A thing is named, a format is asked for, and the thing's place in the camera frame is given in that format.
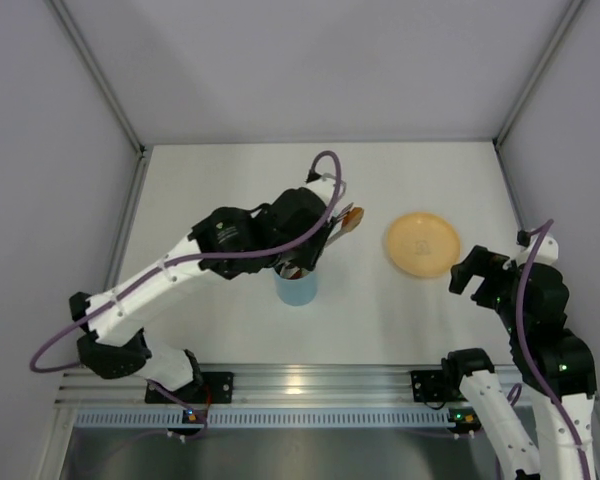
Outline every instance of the cable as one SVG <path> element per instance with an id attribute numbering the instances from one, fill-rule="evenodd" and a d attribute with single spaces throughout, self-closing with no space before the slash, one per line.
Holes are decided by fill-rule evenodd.
<path id="1" fill-rule="evenodd" d="M 438 405 L 437 407 L 432 407 L 431 405 L 429 405 L 427 402 L 423 402 L 425 406 L 429 407 L 431 410 L 442 410 L 444 408 L 444 406 L 447 404 L 447 402 L 442 402 L 440 405 Z"/>
<path id="2" fill-rule="evenodd" d="M 134 435 L 133 437 L 129 438 L 128 440 L 125 440 L 124 442 L 120 443 L 118 446 L 114 447 L 95 466 L 91 466 L 90 468 L 86 468 L 86 469 L 80 468 L 80 466 L 77 464 L 78 463 L 77 458 L 75 458 L 75 457 L 74 457 L 74 465 L 76 467 L 76 470 L 78 470 L 78 474 L 80 476 L 92 476 L 94 473 L 96 473 L 98 470 L 100 470 L 102 467 L 104 467 L 105 464 L 109 460 L 111 460 L 115 455 L 120 453 L 125 448 L 130 447 L 131 445 L 138 442 L 139 440 L 142 440 L 147 437 L 152 437 L 154 435 L 167 435 L 167 434 L 168 434 L 168 432 L 166 430 L 147 430 L 145 432 L 141 432 L 137 435 Z M 77 449 L 77 444 L 78 444 L 78 436 L 76 435 L 74 437 L 73 449 Z"/>
<path id="3" fill-rule="evenodd" d="M 192 410 L 191 406 L 187 402 L 184 402 L 184 401 L 180 400 L 178 397 L 176 397 L 173 393 L 171 393 L 169 390 L 167 390 L 166 388 L 164 388 L 158 382 L 156 382 L 154 380 L 147 380 L 147 383 L 149 384 L 149 386 L 155 388 L 155 390 L 158 393 L 160 393 L 163 397 L 165 397 L 166 399 L 171 400 L 173 403 L 175 403 L 177 405 L 180 405 L 188 413 L 195 414 L 196 417 L 201 418 L 202 422 L 203 422 L 203 426 L 202 426 L 202 430 L 199 432 L 200 434 L 208 428 L 209 425 L 207 423 L 207 415 L 206 415 L 206 413 L 202 413 L 200 411 Z M 207 395 L 207 412 L 209 411 L 210 405 L 211 405 L 211 402 L 210 402 L 210 394 L 209 394 L 209 395 Z"/>
<path id="4" fill-rule="evenodd" d="M 507 394 L 507 400 L 509 400 L 509 405 L 515 407 L 516 403 L 518 403 L 518 400 L 520 400 L 520 395 L 522 395 L 522 384 L 516 383 Z M 500 466 L 500 460 L 498 459 L 498 455 L 496 455 L 496 479 L 502 480 L 502 467 Z"/>
<path id="5" fill-rule="evenodd" d="M 193 262 L 193 261 L 203 260 L 203 259 L 237 260 L 237 259 L 245 259 L 245 258 L 268 257 L 271 255 L 278 255 L 278 254 L 286 252 L 288 250 L 292 250 L 292 249 L 296 248 L 298 245 L 306 242 L 309 238 L 311 238 L 313 235 L 315 235 L 316 232 L 318 230 L 320 230 L 320 228 L 322 228 L 322 226 L 329 220 L 329 217 L 333 213 L 333 210 L 335 209 L 336 204 L 338 203 L 338 199 L 339 199 L 338 197 L 340 195 L 340 188 L 342 187 L 342 168 L 340 165 L 340 159 L 334 152 L 332 152 L 330 150 L 325 150 L 324 152 L 321 152 L 316 156 L 316 158 L 313 160 L 313 163 L 311 164 L 311 172 L 315 172 L 316 166 L 318 165 L 320 160 L 322 160 L 324 157 L 331 157 L 331 159 L 333 160 L 334 168 L 335 168 L 335 186 L 333 189 L 333 195 L 331 196 L 331 200 L 327 204 L 327 208 L 325 209 L 324 213 L 318 219 L 318 221 L 315 223 L 315 225 L 313 227 L 311 227 L 309 230 L 307 230 L 305 233 L 300 235 L 298 238 L 296 238 L 295 240 L 292 240 L 288 243 L 285 243 L 284 245 L 280 245 L 278 247 L 273 247 L 273 248 L 267 248 L 265 250 L 255 250 L 255 251 L 251 251 L 251 252 L 226 252 L 226 253 L 208 252 L 208 253 L 196 253 L 196 254 L 191 254 L 191 255 L 182 255 L 180 257 L 176 257 L 176 258 L 166 261 L 164 263 L 165 268 L 173 267 L 180 263 Z M 122 292 L 120 292 L 117 297 L 118 300 L 124 300 L 126 297 L 131 295 L 135 290 L 137 290 L 141 285 L 143 285 L 145 282 L 147 282 L 149 279 L 153 278 L 155 275 L 159 274 L 160 272 L 162 272 L 162 270 L 159 267 L 154 267 L 151 270 L 147 271 L 144 275 L 142 275 L 135 282 L 133 282 L 131 285 L 129 285 L 127 288 L 125 288 Z M 29 361 L 29 369 L 35 373 L 53 373 L 53 372 L 59 372 L 62 370 L 66 370 L 67 368 L 74 368 L 74 367 L 80 366 L 80 362 L 72 362 L 72 363 L 68 363 L 65 365 L 59 365 L 56 367 L 39 367 L 37 365 L 37 363 L 38 363 L 38 360 L 40 359 L 40 357 L 42 357 L 42 355 L 44 355 L 45 352 L 47 350 L 49 350 L 49 348 L 51 348 L 53 345 L 55 345 L 59 340 L 66 337 L 74 330 L 77 330 L 78 328 L 82 327 L 90 320 L 93 320 L 98 315 L 101 315 L 102 313 L 106 312 L 107 310 L 112 308 L 114 305 L 115 305 L 115 303 L 110 300 L 107 303 L 105 303 L 104 305 L 95 309 L 93 312 L 85 315 L 77 322 L 74 322 L 71 325 L 68 325 L 67 327 L 63 328 L 58 333 L 53 335 L 49 340 L 44 342 L 42 344 L 42 346 L 33 354 L 33 356 L 31 357 L 31 360 Z"/>
<path id="6" fill-rule="evenodd" d="M 428 438 L 439 438 L 440 440 L 461 440 L 461 439 L 471 439 L 471 435 L 467 433 L 450 433 L 450 432 L 428 432 L 426 430 L 416 430 L 416 429 L 408 429 L 408 433 L 414 433 L 416 435 L 420 435 L 421 437 Z M 479 434 L 482 430 L 475 432 L 475 435 Z"/>
<path id="7" fill-rule="evenodd" d="M 533 237 L 534 235 L 538 235 L 541 231 L 542 231 L 542 227 L 538 227 L 527 233 L 529 233 L 529 237 Z"/>
<path id="8" fill-rule="evenodd" d="M 555 405 L 556 409 L 560 413 L 560 416 L 564 420 L 567 428 L 571 432 L 571 436 L 573 437 L 574 443 L 578 447 L 578 457 L 580 459 L 580 466 L 582 467 L 582 476 L 584 480 L 591 480 L 591 473 L 589 472 L 589 461 L 587 460 L 587 455 L 583 450 L 582 439 L 580 438 L 580 434 L 576 429 L 576 426 L 571 420 L 569 413 L 565 410 L 562 402 L 558 398 L 558 396 L 553 392 L 551 386 L 547 383 L 547 381 L 542 376 L 542 373 L 536 366 L 533 361 L 533 356 L 531 355 L 531 351 L 529 350 L 529 345 L 527 344 L 527 337 L 524 331 L 524 292 L 527 287 L 527 282 L 529 281 L 529 275 L 531 274 L 531 267 L 533 266 L 533 262 L 538 255 L 538 250 L 540 250 L 540 245 L 544 240 L 544 237 L 547 236 L 549 229 L 553 225 L 553 220 L 550 219 L 545 223 L 540 232 L 538 233 L 538 238 L 536 238 L 533 247 L 531 248 L 531 253 L 529 254 L 529 258 L 527 262 L 524 264 L 522 269 L 522 274 L 520 275 L 520 283 L 518 284 L 518 292 L 516 295 L 516 331 L 518 333 L 518 341 L 520 342 L 520 349 L 522 350 L 522 356 L 524 357 L 524 361 L 527 363 L 529 370 L 533 374 L 533 378 L 536 379 L 545 395 L 551 399 L 551 402 Z"/>
<path id="9" fill-rule="evenodd" d="M 252 208 L 251 210 L 247 210 L 247 212 L 251 213 L 251 214 L 254 214 L 254 213 L 259 212 L 260 210 L 262 210 L 267 205 L 268 205 L 268 203 L 261 203 L 256 208 Z"/>

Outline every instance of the white wall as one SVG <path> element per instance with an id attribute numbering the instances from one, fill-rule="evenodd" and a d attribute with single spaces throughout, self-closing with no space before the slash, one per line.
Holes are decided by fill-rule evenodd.
<path id="1" fill-rule="evenodd" d="M 29 357 L 102 288 L 131 147 L 42 0 L 0 0 L 0 479 L 29 478 L 57 376 Z M 48 362 L 73 360 L 65 342 Z"/>
<path id="2" fill-rule="evenodd" d="M 594 352 L 600 389 L 600 0 L 585 8 L 503 156 L 526 225 L 556 220 L 569 325 Z"/>
<path id="3" fill-rule="evenodd" d="M 66 0 L 148 144 L 491 139 L 568 0 Z"/>

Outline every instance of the cable clip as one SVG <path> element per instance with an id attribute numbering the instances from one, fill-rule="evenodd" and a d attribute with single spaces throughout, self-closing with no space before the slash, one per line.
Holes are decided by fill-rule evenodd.
<path id="1" fill-rule="evenodd" d="M 323 178 L 328 178 L 329 180 L 333 180 L 333 182 L 335 184 L 335 181 L 336 181 L 335 175 L 332 175 L 330 173 L 322 173 L 320 175 Z M 345 182 L 344 180 L 340 180 L 340 195 L 338 196 L 338 202 L 344 198 L 346 193 L 347 193 L 347 182 Z"/>
<path id="2" fill-rule="evenodd" d="M 165 255 L 164 257 L 162 257 L 160 260 L 158 260 L 156 262 L 156 265 L 158 266 L 158 268 L 162 271 L 162 273 L 164 274 L 164 276 L 167 278 L 167 281 L 171 282 L 171 283 L 175 283 L 176 280 L 178 280 L 178 277 L 176 277 L 175 275 L 171 275 L 169 273 L 169 269 L 167 268 L 167 266 L 165 265 L 165 260 L 169 258 L 169 255 Z"/>
<path id="3" fill-rule="evenodd" d="M 115 304 L 116 308 L 118 309 L 118 317 L 124 317 L 125 311 L 124 308 L 122 308 L 122 303 L 120 303 L 120 300 L 118 299 L 117 287 L 113 287 L 111 289 L 111 301 Z"/>
<path id="4" fill-rule="evenodd" d="M 589 440 L 583 440 L 582 441 L 582 445 L 576 445 L 576 449 L 580 450 L 581 452 L 587 453 L 587 449 L 589 448 L 589 445 L 591 445 L 593 443 L 593 438 L 589 439 Z"/>

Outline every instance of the metal frame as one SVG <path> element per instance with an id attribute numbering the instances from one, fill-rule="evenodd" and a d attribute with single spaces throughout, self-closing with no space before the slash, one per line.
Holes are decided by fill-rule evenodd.
<path id="1" fill-rule="evenodd" d="M 500 166 L 500 172 L 502 173 L 502 178 L 504 179 L 504 185 L 507 189 L 507 195 L 509 195 L 509 202 L 511 203 L 511 208 L 513 210 L 513 215 L 516 217 L 516 223 L 518 224 L 518 228 L 520 229 L 528 229 L 529 225 L 527 225 L 524 214 L 522 213 L 522 206 L 520 203 L 520 196 L 516 191 L 513 181 L 511 180 L 511 175 L 509 174 L 509 170 L 502 158 L 502 154 L 498 148 L 495 146 L 494 141 L 494 149 L 496 152 L 496 158 L 498 159 L 498 165 Z"/>
<path id="2" fill-rule="evenodd" d="M 267 416 L 315 414 L 326 418 L 328 423 L 309 425 L 313 428 L 405 428 L 443 426 L 442 417 L 448 409 L 434 412 L 423 409 L 413 402 L 411 370 L 434 368 L 432 366 L 332 366 L 332 365 L 202 365 L 203 371 L 232 371 L 234 376 L 233 403 L 214 405 L 213 412 L 220 415 L 219 423 L 210 428 L 236 428 L 236 419 L 222 415 L 261 415 L 250 418 L 246 428 L 280 428 L 277 423 L 267 424 Z M 510 389 L 521 380 L 513 366 L 498 367 L 500 382 Z M 46 444 L 45 455 L 38 468 L 40 480 L 59 478 L 69 447 L 71 431 L 81 414 L 136 415 L 146 413 L 155 406 L 144 404 L 146 383 L 139 377 L 126 377 L 116 381 L 103 380 L 86 368 L 76 368 L 64 373 L 54 408 L 53 428 Z M 520 406 L 530 405 L 525 389 Z M 466 403 L 454 406 L 464 407 Z M 362 420 L 336 419 L 328 415 L 351 414 L 366 416 Z M 162 413 L 181 412 L 181 407 L 165 406 Z M 386 415 L 373 419 L 373 415 Z M 300 428 L 303 425 L 284 424 L 284 428 Z"/>
<path id="3" fill-rule="evenodd" d="M 494 139 L 496 151 L 500 150 L 502 144 L 507 139 L 507 136 L 520 117 L 524 107 L 531 100 L 542 78 L 546 75 L 553 59 L 558 54 L 560 47 L 564 44 L 565 39 L 569 35 L 569 32 L 571 32 L 573 25 L 576 23 L 588 1 L 589 0 L 571 0 L 571 2 L 569 2 L 565 12 L 558 21 L 558 25 L 552 32 L 549 41 L 542 49 L 542 53 L 533 67 L 531 74 L 527 78 L 517 100 L 505 117 L 498 135 Z"/>
<path id="4" fill-rule="evenodd" d="M 131 228 L 133 227 L 133 221 L 135 220 L 136 212 L 138 210 L 140 194 L 142 193 L 144 180 L 147 177 L 149 161 L 151 160 L 152 153 L 153 148 L 149 148 L 149 150 L 142 154 L 138 160 L 138 163 L 136 164 L 135 171 L 133 172 L 133 178 L 131 179 L 129 192 L 127 193 L 124 208 L 116 228 L 116 236 L 113 242 L 111 257 L 109 259 L 109 268 L 107 270 L 107 276 L 105 277 L 103 291 L 109 290 L 118 282 L 120 269 L 122 268 L 122 261 L 124 260 L 124 254 L 127 251 L 129 235 L 131 235 Z"/>
<path id="5" fill-rule="evenodd" d="M 84 38 L 84 35 L 80 31 L 78 24 L 73 19 L 71 12 L 63 0 L 44 0 L 44 2 L 47 4 L 51 10 L 51 13 L 53 14 L 53 17 L 56 19 L 58 25 L 60 25 L 60 28 L 67 36 L 69 43 L 76 51 L 78 58 L 80 58 L 84 67 L 87 69 L 89 76 L 95 82 L 98 90 L 100 90 L 100 93 L 102 94 L 106 104 L 111 109 L 111 113 L 113 113 L 113 116 L 116 118 L 120 124 L 120 127 L 127 136 L 129 143 L 136 151 L 138 157 L 141 157 L 145 151 L 144 145 L 142 145 L 140 142 L 133 125 L 131 125 L 131 122 L 124 112 L 122 105 L 120 105 L 120 102 L 118 101 L 113 89 L 111 88 L 111 85 L 109 84 L 109 81 L 102 72 L 102 68 L 98 64 Z"/>

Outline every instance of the metal bracket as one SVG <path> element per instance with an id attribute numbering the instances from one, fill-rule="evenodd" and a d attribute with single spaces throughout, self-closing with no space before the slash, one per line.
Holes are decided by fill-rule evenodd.
<path id="1" fill-rule="evenodd" d="M 202 378 L 204 379 L 202 387 L 198 385 L 185 386 L 174 392 L 174 395 L 185 403 L 196 405 L 231 403 L 233 397 L 232 372 L 202 372 Z M 144 401 L 148 404 L 173 403 L 150 385 L 145 391 Z"/>
<path id="2" fill-rule="evenodd" d="M 441 369 L 414 370 L 410 375 L 414 402 L 441 403 L 460 400 L 445 383 Z"/>

